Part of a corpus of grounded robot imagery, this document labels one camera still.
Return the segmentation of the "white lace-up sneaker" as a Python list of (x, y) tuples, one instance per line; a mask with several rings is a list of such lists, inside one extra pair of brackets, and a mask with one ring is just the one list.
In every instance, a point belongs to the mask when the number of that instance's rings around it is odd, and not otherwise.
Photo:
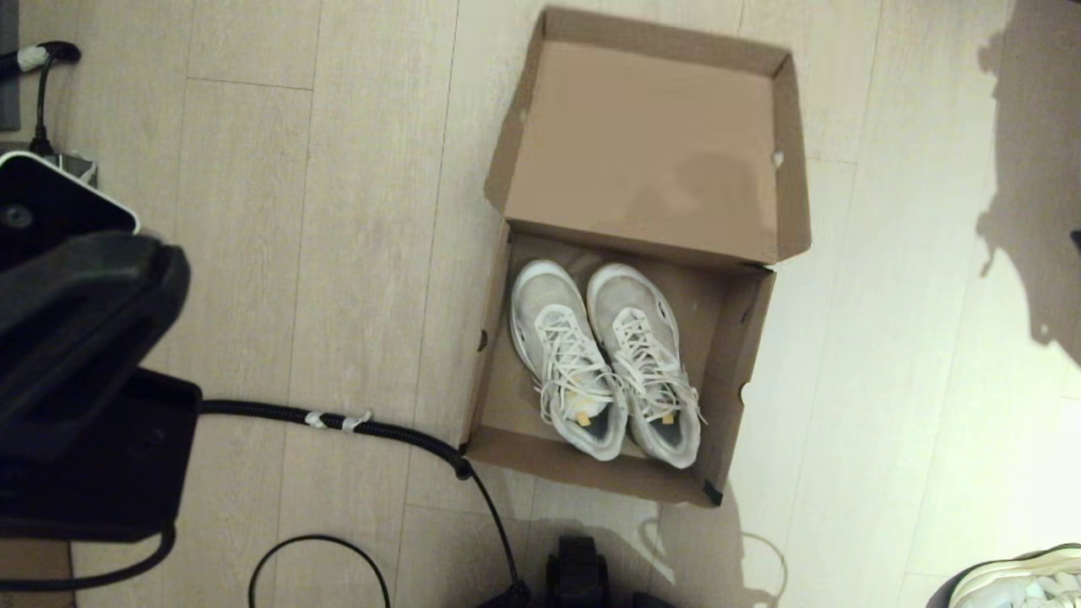
[(508, 323), (540, 397), (540, 419), (582, 453), (616, 459), (629, 419), (627, 396), (571, 274), (550, 259), (529, 262), (513, 281)]
[(676, 470), (698, 458), (698, 389), (680, 355), (676, 316), (660, 289), (626, 264), (593, 272), (586, 296), (595, 338), (619, 376), (638, 449)]

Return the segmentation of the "brown cardboard shoe box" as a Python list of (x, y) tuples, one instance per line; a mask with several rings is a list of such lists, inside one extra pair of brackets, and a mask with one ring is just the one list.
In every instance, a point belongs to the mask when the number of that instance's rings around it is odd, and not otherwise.
[[(470, 459), (544, 480), (717, 508), (773, 293), (811, 246), (798, 68), (784, 47), (546, 8), (486, 182), (505, 224), (476, 342)], [(625, 447), (611, 464), (545, 429), (513, 362), (511, 274), (534, 257), (583, 285), (627, 262), (671, 298), (707, 421), (675, 470)]]

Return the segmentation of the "grey black robot base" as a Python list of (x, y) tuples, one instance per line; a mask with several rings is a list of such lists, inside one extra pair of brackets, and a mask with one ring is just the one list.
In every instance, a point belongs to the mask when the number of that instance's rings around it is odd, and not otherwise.
[[(533, 593), (518, 580), (476, 608), (530, 608)], [(546, 580), (536, 608), (619, 608), (605, 555), (590, 536), (561, 536), (546, 561)]]

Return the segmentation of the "grey power supply unit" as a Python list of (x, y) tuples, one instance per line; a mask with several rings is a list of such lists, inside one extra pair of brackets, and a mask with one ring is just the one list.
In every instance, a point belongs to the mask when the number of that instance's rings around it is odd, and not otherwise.
[(98, 188), (97, 162), (85, 158), (84, 155), (77, 153), (55, 153), (43, 155), (42, 159), (51, 163), (51, 166), (56, 166), (62, 172), (69, 174), (82, 184), (91, 188)]

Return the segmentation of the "grey white worn sneaker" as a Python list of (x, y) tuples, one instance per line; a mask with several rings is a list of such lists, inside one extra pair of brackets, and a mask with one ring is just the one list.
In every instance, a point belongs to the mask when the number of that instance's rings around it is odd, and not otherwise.
[(977, 563), (943, 584), (926, 608), (1081, 608), (1081, 543)]

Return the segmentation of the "brown cardboard carton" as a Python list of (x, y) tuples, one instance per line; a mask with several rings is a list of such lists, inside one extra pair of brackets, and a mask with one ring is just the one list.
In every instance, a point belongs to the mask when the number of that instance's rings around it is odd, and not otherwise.
[[(0, 540), (0, 578), (68, 580), (72, 576), (71, 547), (66, 541)], [(0, 608), (74, 608), (74, 593), (0, 591)]]

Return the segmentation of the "dark grey panel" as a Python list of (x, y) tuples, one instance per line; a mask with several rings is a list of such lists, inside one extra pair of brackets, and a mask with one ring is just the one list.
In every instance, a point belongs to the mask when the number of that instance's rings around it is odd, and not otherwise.
[(19, 0), (0, 0), (0, 132), (19, 131)]

